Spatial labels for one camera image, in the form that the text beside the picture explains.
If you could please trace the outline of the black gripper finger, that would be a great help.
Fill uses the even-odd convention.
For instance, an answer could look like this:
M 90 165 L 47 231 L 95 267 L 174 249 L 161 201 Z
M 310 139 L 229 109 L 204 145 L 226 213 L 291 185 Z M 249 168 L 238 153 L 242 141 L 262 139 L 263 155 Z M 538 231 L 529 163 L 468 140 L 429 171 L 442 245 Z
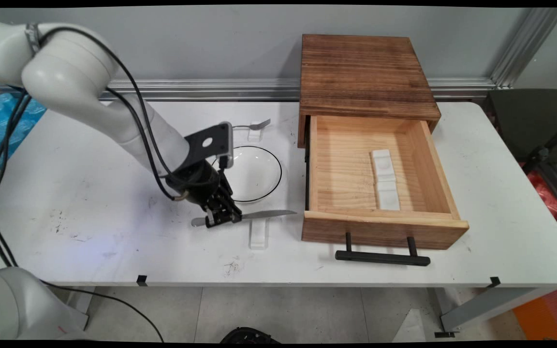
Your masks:
M 205 206 L 205 226 L 212 228 L 229 222 L 229 205 L 223 199 L 209 199 Z
M 217 212 L 218 223 L 238 223 L 242 220 L 242 211 L 235 205 L 230 191 L 225 187 L 218 187 L 217 201 L 219 211 Z

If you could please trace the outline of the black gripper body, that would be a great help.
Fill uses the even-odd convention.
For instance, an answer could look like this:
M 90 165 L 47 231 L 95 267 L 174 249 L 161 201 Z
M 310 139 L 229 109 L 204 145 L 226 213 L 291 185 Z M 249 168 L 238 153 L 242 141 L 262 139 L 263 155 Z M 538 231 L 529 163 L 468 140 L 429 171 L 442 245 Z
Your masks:
M 168 186 L 179 194 L 187 192 L 185 200 L 198 205 L 203 211 L 207 200 L 217 199 L 218 187 L 225 187 L 231 195 L 233 193 L 225 170 L 216 169 L 207 160 L 169 174 Z

